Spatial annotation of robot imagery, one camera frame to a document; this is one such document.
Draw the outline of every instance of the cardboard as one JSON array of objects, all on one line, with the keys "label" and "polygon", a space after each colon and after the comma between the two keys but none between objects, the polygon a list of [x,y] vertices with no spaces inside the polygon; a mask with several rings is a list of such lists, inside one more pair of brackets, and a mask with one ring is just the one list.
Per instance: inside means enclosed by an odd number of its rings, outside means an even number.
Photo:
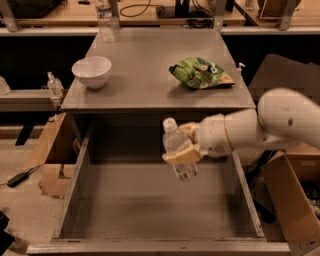
[{"label": "cardboard", "polygon": [[57,115],[55,122],[48,121],[30,153],[23,169],[30,169],[45,163],[72,163],[75,153],[72,148],[74,133],[66,114]]},{"label": "cardboard", "polygon": [[304,64],[277,54],[268,54],[262,61],[250,85],[249,92],[255,101],[273,88],[291,88],[320,104],[320,92],[315,86],[320,79],[320,67]]},{"label": "cardboard", "polygon": [[301,144],[261,169],[287,242],[319,242],[320,222],[300,184],[320,185],[320,151]]},{"label": "cardboard", "polygon": [[42,172],[41,194],[64,196],[73,171],[74,165],[45,164]]},{"label": "cardboard", "polygon": [[42,168],[42,195],[64,196],[73,175],[76,160],[74,133],[66,114],[50,118],[30,153],[23,169]]}]

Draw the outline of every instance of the open drawer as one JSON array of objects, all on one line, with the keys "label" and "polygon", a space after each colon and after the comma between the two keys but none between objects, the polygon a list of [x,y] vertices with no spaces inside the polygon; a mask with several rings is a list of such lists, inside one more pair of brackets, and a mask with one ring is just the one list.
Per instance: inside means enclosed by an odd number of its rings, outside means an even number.
[{"label": "open drawer", "polygon": [[162,152],[157,118],[92,121],[55,237],[28,253],[289,255],[266,241],[236,152],[188,182]]}]

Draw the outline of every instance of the spray bottle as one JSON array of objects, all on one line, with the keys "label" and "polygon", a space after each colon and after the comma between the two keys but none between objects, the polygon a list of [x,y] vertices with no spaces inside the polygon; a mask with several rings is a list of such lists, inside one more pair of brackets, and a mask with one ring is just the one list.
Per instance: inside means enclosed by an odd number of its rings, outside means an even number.
[{"label": "spray bottle", "polygon": [[48,88],[51,94],[51,101],[55,109],[59,109],[63,98],[63,86],[59,78],[54,77],[52,72],[48,72]]}]

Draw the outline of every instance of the table top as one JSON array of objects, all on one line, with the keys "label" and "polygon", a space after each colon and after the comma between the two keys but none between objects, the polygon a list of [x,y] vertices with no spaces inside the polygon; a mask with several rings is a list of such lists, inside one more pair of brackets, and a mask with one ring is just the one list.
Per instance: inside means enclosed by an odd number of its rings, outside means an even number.
[{"label": "table top", "polygon": [[[236,0],[235,5],[239,11],[253,25],[261,27],[275,27],[277,20],[267,20],[259,18],[259,6],[257,1],[254,1],[252,9],[245,6],[246,0]],[[319,26],[320,25],[320,1],[302,0],[296,11],[292,15],[290,26]]]},{"label": "table top", "polygon": [[[68,0],[62,2],[54,8],[48,15],[38,19],[18,19],[21,26],[96,26],[97,15],[94,8],[93,0],[90,0],[90,5],[78,4],[78,0]],[[208,8],[206,0],[199,0],[199,3]],[[119,11],[133,4],[147,4],[146,0],[123,0],[118,2]],[[170,6],[174,1],[168,0],[152,0],[152,5]],[[141,8],[129,8],[124,11],[126,15],[136,14],[141,12]],[[156,7],[149,6],[142,15],[137,17],[125,17],[119,14],[121,26],[159,26],[159,25],[184,25],[187,24],[186,19],[158,19]],[[233,12],[225,11],[224,24],[243,25],[245,18],[240,12],[234,8]]]},{"label": "table top", "polygon": [[[112,62],[107,84],[97,90],[74,80],[62,109],[72,112],[162,111],[254,108],[254,103],[219,32],[212,29],[121,28],[115,42],[98,34],[87,56]],[[187,57],[208,59],[236,83],[195,90],[182,85],[169,66]]]}]

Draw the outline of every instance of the green snack bag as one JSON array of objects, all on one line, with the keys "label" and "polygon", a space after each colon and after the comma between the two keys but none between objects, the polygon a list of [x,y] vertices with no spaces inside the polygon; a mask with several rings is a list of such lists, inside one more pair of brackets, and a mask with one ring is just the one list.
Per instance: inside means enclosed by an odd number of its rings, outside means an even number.
[{"label": "green snack bag", "polygon": [[180,82],[194,89],[235,83],[222,67],[197,57],[186,58],[170,66],[169,71]]}]

